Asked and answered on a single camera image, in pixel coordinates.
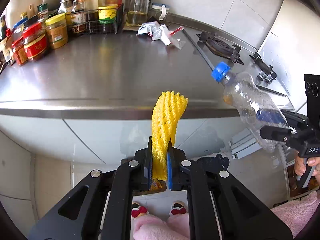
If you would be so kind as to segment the person's right hand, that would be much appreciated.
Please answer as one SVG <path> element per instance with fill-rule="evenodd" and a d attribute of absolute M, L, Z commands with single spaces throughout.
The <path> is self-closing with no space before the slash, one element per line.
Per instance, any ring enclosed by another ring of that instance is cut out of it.
<path fill-rule="evenodd" d="M 320 157 L 312 157 L 308 159 L 308 165 L 314 167 L 313 176 L 316 178 L 318 185 L 320 184 Z M 295 173 L 298 176 L 302 176 L 306 172 L 306 165 L 304 159 L 300 158 L 298 154 L 295 157 Z"/>

